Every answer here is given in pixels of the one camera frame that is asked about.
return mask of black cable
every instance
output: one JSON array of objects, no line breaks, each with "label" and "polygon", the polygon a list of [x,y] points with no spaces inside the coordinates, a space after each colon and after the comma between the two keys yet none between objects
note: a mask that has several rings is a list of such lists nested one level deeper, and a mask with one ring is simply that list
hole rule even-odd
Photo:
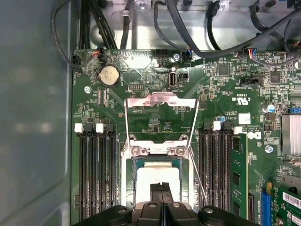
[{"label": "black cable", "polygon": [[87,0],[84,2],[84,26],[83,26],[83,44],[85,49],[90,49],[90,13]]},{"label": "black cable", "polygon": [[164,42],[166,42],[170,46],[174,47],[175,49],[178,49],[181,51],[186,51],[186,49],[183,49],[183,48],[179,47],[178,45],[174,44],[172,41],[170,41],[161,31],[161,29],[158,25],[158,15],[159,15],[158,5],[166,6],[166,4],[161,1],[156,1],[154,4],[154,24],[155,24],[155,30],[156,30],[157,34]]},{"label": "black cable", "polygon": [[194,51],[194,53],[196,55],[198,55],[199,57],[202,57],[202,58],[218,58],[218,57],[222,57],[224,55],[236,52],[236,51],[238,51],[240,49],[243,49],[247,46],[251,46],[251,45],[257,43],[258,41],[260,41],[261,39],[263,39],[269,33],[273,32],[274,30],[276,30],[278,27],[280,27],[281,25],[283,25],[284,23],[286,23],[290,19],[297,16],[301,12],[301,8],[295,9],[292,13],[285,16],[281,20],[279,20],[277,23],[272,25],[266,31],[262,32],[261,34],[257,35],[256,37],[254,37],[254,38],[252,38],[248,41],[245,41],[244,43],[241,43],[237,46],[231,47],[229,49],[221,50],[221,51],[201,52],[198,49],[198,47],[196,46],[196,44],[194,43],[194,41],[192,40],[191,36],[189,35],[189,33],[186,29],[186,26],[185,26],[184,22],[182,21],[182,18],[179,14],[179,11],[176,7],[176,4],[175,4],[174,0],[166,0],[166,5],[167,5],[168,11],[169,11],[169,13],[170,13],[170,15],[171,15],[171,17],[174,21],[174,24],[175,24],[179,34],[183,38],[183,40]]},{"label": "black cable", "polygon": [[290,26],[291,26],[291,23],[292,23],[292,20],[289,20],[289,22],[287,23],[286,27],[285,27],[285,31],[284,31],[284,41],[285,41],[285,51],[291,55],[291,56],[294,56],[296,58],[301,58],[301,53],[294,53],[292,52],[289,48],[288,48],[288,45],[287,45],[287,35],[288,35],[288,31],[290,29]]},{"label": "black cable", "polygon": [[213,22],[213,17],[216,16],[218,9],[220,8],[220,1],[215,1],[210,3],[207,12],[206,12],[206,18],[207,18],[207,33],[208,33],[208,38],[215,50],[221,50],[221,48],[218,46],[218,44],[215,41],[215,38],[213,36],[212,32],[212,22]]},{"label": "black cable", "polygon": [[[133,0],[128,0],[124,10],[130,11],[132,5],[133,5]],[[124,16],[123,17],[123,33],[122,33],[122,38],[121,38],[121,43],[120,43],[121,49],[127,48],[127,39],[128,39],[128,33],[130,31],[130,23],[131,23],[130,18],[128,16]]]},{"label": "black cable", "polygon": [[88,57],[87,60],[85,60],[81,65],[76,65],[74,64],[73,62],[71,62],[65,55],[62,47],[61,47],[61,44],[60,44],[60,41],[58,39],[58,36],[57,36],[57,33],[56,33],[56,25],[55,25],[55,18],[56,18],[56,15],[57,15],[57,12],[66,4],[68,4],[70,2],[70,0],[62,3],[59,7],[55,8],[55,10],[53,10],[52,12],[52,16],[51,16],[51,30],[52,30],[52,34],[53,34],[53,38],[55,39],[55,45],[57,47],[57,50],[59,51],[60,55],[62,56],[63,60],[65,62],[67,62],[70,66],[74,67],[74,68],[82,68],[82,67],[85,67],[87,66],[87,64],[89,64],[89,62],[94,58],[94,55],[91,55]]},{"label": "black cable", "polygon": [[97,27],[98,27],[98,29],[99,29],[99,33],[100,33],[100,35],[101,35],[102,38],[103,38],[104,46],[105,46],[107,49],[111,49],[111,45],[110,45],[110,43],[109,43],[109,41],[108,41],[107,34],[106,34],[106,32],[104,31],[103,26],[102,26],[102,24],[100,23],[99,17],[98,17],[98,15],[97,15],[97,13],[96,13],[94,7],[92,6],[92,3],[91,3],[91,2],[89,2],[89,8],[90,8],[91,13],[92,13],[92,15],[93,15],[93,17],[94,17],[94,19],[95,19],[95,21],[96,21],[96,25],[97,25]]},{"label": "black cable", "polygon": [[80,1],[79,48],[84,49],[84,0]]},{"label": "black cable", "polygon": [[96,0],[90,0],[91,3],[92,3],[92,6],[98,16],[98,18],[100,19],[100,23],[101,25],[103,26],[106,34],[107,34],[107,37],[108,37],[108,41],[109,43],[111,44],[111,48],[113,49],[118,49],[117,48],[117,45],[116,45],[116,42],[114,40],[114,36],[113,36],[113,33],[112,33],[112,30],[110,29],[110,26],[103,14],[103,12],[101,11],[100,7],[98,6]]},{"label": "black cable", "polygon": [[[254,5],[251,7],[251,13],[250,13],[250,16],[251,16],[251,21],[253,23],[253,25],[261,32],[265,31],[268,29],[268,27],[263,23],[261,22],[261,20],[258,18],[257,16],[257,13],[256,13],[256,8],[258,7],[258,3],[259,3],[259,0],[257,0]],[[274,39],[276,39],[279,44],[283,47],[285,45],[284,43],[284,39],[282,38],[281,34],[279,34],[278,32],[276,31],[273,31],[269,34],[269,36],[273,37]]]}]

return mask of ram slot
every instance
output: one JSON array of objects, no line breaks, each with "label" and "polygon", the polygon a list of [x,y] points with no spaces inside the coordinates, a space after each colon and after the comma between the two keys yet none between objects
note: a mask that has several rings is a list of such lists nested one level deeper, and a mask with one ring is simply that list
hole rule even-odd
[{"label": "ram slot", "polygon": [[113,132],[108,132],[108,152],[109,152],[109,160],[108,160],[108,166],[110,166],[109,169],[109,200],[108,204],[109,207],[115,206],[115,184],[116,184],[116,146],[115,146],[115,136]]},{"label": "ram slot", "polygon": [[87,137],[85,134],[79,137],[79,220],[86,219],[87,203]]},{"label": "ram slot", "polygon": [[222,131],[221,146],[221,209],[230,211],[230,153],[233,148],[232,142],[233,131],[225,129]]},{"label": "ram slot", "polygon": [[88,145],[88,154],[89,154],[89,193],[90,193],[90,216],[96,214],[96,186],[97,186],[97,146],[96,146],[96,135],[91,134]]},{"label": "ram slot", "polygon": [[213,176],[213,181],[214,181],[214,198],[213,198],[213,205],[215,207],[221,207],[222,203],[222,196],[221,196],[221,154],[222,154],[222,135],[220,134],[220,131],[215,131],[214,134],[212,135],[213,139],[213,156],[212,158],[212,168],[214,169],[214,173],[212,174]]},{"label": "ram slot", "polygon": [[107,161],[107,136],[105,134],[101,134],[99,137],[99,212],[104,211],[106,209],[106,161]]},{"label": "ram slot", "polygon": [[[211,166],[210,166],[210,159],[211,159],[211,134],[210,131],[202,130],[199,131],[199,173],[200,177],[204,186],[205,194],[208,199],[208,205],[211,204],[212,200],[212,194],[210,192],[210,185],[211,182]],[[200,193],[200,206],[205,206],[205,200],[203,198],[203,195],[201,193],[201,190],[199,190]]]}]

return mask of capacitor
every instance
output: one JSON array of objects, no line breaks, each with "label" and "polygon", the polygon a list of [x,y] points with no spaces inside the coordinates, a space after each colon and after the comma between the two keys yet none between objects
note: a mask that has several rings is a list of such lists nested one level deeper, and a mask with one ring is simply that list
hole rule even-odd
[{"label": "capacitor", "polygon": [[275,112],[275,106],[274,105],[264,105],[262,107],[262,111],[264,113],[274,113]]},{"label": "capacitor", "polygon": [[216,116],[215,120],[220,121],[221,123],[226,121],[226,117],[225,116]]}]

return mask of integrated circuit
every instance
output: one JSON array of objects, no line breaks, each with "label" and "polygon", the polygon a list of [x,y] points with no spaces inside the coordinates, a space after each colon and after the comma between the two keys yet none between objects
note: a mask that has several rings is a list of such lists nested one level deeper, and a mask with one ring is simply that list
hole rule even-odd
[{"label": "integrated circuit", "polygon": [[270,82],[271,83],[281,83],[281,72],[279,71],[273,71],[270,72]]},{"label": "integrated circuit", "polygon": [[237,172],[233,173],[233,182],[237,185],[240,186],[240,175]]},{"label": "integrated circuit", "polygon": [[219,76],[229,76],[229,65],[218,65]]}]

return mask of green circuit board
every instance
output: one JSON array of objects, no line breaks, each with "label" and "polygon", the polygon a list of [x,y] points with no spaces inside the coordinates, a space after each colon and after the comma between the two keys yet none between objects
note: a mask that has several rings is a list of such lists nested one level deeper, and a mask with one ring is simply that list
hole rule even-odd
[{"label": "green circuit board", "polygon": [[[92,50],[77,50],[74,57],[80,62],[92,53]],[[175,60],[174,54],[178,54],[179,59]],[[267,62],[286,60],[283,52],[258,51],[256,57]],[[112,88],[98,79],[105,66],[116,67],[120,74],[118,84]],[[172,85],[171,71],[176,77]],[[283,154],[281,146],[281,116],[287,114],[288,109],[301,105],[300,75],[301,70],[294,63],[265,67],[248,56],[235,53],[217,59],[194,59],[176,50],[105,50],[99,59],[95,57],[86,67],[73,73],[73,126],[81,123],[86,128],[89,124],[94,129],[100,123],[111,134],[104,140],[93,141],[93,136],[82,138],[73,133],[71,223],[112,205],[134,207],[136,177],[133,171],[141,159],[127,160],[126,191],[122,190],[121,153],[127,138],[124,101],[145,98],[154,92],[171,92],[178,98],[199,101],[191,148],[203,184],[210,193],[210,204],[222,205],[227,211],[265,225],[262,214],[266,213],[262,213],[261,199],[268,183],[276,186],[283,175],[301,176],[300,166],[287,161],[291,157]],[[274,105],[274,112],[267,112],[268,105]],[[189,136],[193,116],[193,108],[166,104],[128,108],[129,133],[137,140],[154,143],[179,140],[183,134]],[[222,128],[221,133],[212,132],[213,121],[221,117],[225,118],[223,124],[227,123],[227,128]],[[211,137],[207,137],[208,132],[213,133]],[[215,148],[212,151],[210,146],[206,154],[211,155],[202,160],[204,149],[209,148],[206,146],[208,139],[215,139],[212,143]],[[267,146],[273,148],[271,153],[266,151]],[[223,156],[224,151],[229,152],[228,157]],[[188,160],[166,156],[153,158],[170,161],[173,166],[181,165],[179,201],[188,202],[194,210],[201,208],[204,203],[196,173],[192,176],[193,184],[188,180],[191,174]],[[214,162],[217,168],[205,167]],[[223,171],[218,166],[228,169]],[[221,188],[221,177],[225,173],[228,187]],[[220,194],[212,191],[215,187],[217,191],[228,189],[223,194],[228,198],[217,198]],[[126,202],[122,203],[122,196],[126,197]]]}]

